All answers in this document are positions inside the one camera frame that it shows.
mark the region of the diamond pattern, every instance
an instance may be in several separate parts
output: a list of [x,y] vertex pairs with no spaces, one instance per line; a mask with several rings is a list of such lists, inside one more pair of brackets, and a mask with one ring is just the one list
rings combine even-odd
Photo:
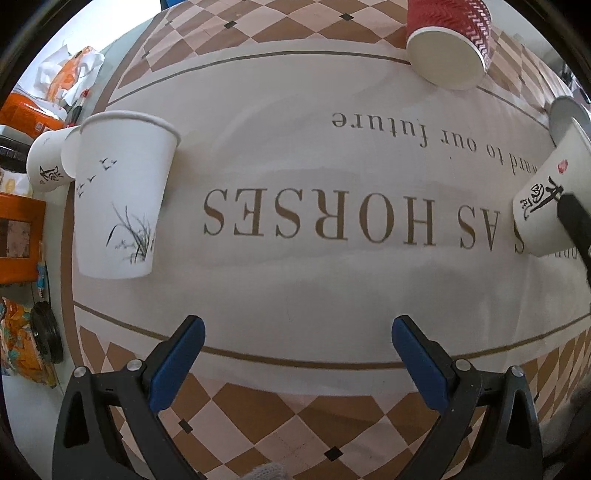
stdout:
[[[96,371],[142,358],[84,327],[79,335],[90,368],[100,365]],[[589,371],[590,339],[588,329],[521,365],[540,421],[552,416]],[[141,457],[121,409],[111,412],[124,442]],[[484,408],[477,408],[473,431],[448,476],[461,469],[483,414]],[[268,462],[281,463],[295,480],[395,478],[437,416],[417,392],[376,398],[275,394],[193,374],[172,407],[158,414],[189,464],[208,480],[236,480]]]
[[[405,0],[201,0],[163,13],[118,88],[151,72],[247,43],[330,38],[406,46]],[[500,87],[545,115],[544,106],[568,88],[547,65],[506,33],[490,39],[492,62],[481,86]]]

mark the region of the red ripple paper cup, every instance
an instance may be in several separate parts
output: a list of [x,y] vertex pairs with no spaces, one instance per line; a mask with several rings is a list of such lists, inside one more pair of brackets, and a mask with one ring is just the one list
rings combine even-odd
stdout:
[[482,0],[408,0],[407,54],[415,71],[449,90],[475,87],[491,64],[491,14]]

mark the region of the chinese calligraphy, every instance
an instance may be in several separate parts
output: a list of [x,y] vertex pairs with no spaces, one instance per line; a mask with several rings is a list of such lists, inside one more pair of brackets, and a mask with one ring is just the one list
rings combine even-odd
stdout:
[[39,167],[39,175],[45,180],[40,180],[39,183],[44,184],[48,181],[60,181],[64,176],[61,174],[59,167],[56,165],[51,170],[43,170],[43,167]]
[[[548,181],[552,185],[551,187],[548,186],[544,188],[542,183],[536,183],[530,188],[530,196],[519,201],[521,209],[523,210],[523,220],[527,220],[530,217],[530,214],[537,209],[542,208],[544,205],[547,205],[552,200],[556,200],[557,202],[560,200],[564,187],[562,185],[556,185],[554,180],[552,180],[552,177],[548,177]],[[549,194],[546,198],[544,198],[545,192]]]

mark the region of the table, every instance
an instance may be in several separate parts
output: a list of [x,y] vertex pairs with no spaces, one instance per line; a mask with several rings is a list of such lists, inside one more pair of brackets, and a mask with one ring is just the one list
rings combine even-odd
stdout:
[[393,478],[435,420],[388,339],[401,313],[478,368],[522,365],[548,419],[589,369],[589,292],[574,251],[527,255],[510,200],[553,148],[558,78],[497,31],[480,86],[439,90],[406,61],[396,2],[195,3],[113,45],[93,93],[93,111],[152,113],[183,141],[148,277],[78,274],[70,191],[74,362],[120,368],[204,318],[160,416],[209,479],[267,460],[297,480]]

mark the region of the gray fabric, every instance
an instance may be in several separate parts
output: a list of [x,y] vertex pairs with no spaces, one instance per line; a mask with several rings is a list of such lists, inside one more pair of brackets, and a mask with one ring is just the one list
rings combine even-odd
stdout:
[[256,467],[240,480],[290,480],[290,477],[282,464],[266,463]]
[[[565,447],[579,441],[591,427],[591,374],[584,377],[570,398],[554,413],[549,421],[540,424],[544,457],[560,453]],[[544,480],[552,480],[564,463],[555,463],[544,472]]]

